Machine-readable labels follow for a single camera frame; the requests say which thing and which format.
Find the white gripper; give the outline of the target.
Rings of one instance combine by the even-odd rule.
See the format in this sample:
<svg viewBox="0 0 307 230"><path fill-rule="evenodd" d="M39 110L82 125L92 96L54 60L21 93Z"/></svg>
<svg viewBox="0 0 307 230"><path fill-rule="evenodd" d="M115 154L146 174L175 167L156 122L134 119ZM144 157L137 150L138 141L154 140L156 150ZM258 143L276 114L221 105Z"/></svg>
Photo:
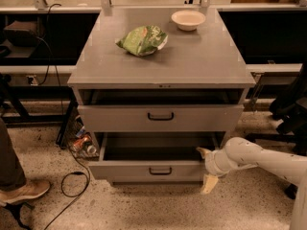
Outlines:
<svg viewBox="0 0 307 230"><path fill-rule="evenodd" d="M201 154L201 158L205 163L205 168L209 173L203 176L201 193L204 195L210 194L215 188L219 182L218 177L221 177L231 171L238 170L240 164L243 163L242 155L235 150L210 150L197 147L197 151Z"/></svg>

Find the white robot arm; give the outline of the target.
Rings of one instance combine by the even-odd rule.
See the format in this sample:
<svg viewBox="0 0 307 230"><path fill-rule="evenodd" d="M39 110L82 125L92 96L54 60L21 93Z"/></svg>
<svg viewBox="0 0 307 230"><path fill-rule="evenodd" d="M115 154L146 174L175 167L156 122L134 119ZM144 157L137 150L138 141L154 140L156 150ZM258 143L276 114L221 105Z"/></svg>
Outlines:
<svg viewBox="0 0 307 230"><path fill-rule="evenodd" d="M259 167L298 187L289 230L307 230L306 156L263 149L241 137L230 138L221 149L198 147L197 151L205 165L203 194L209 194L229 172Z"/></svg>

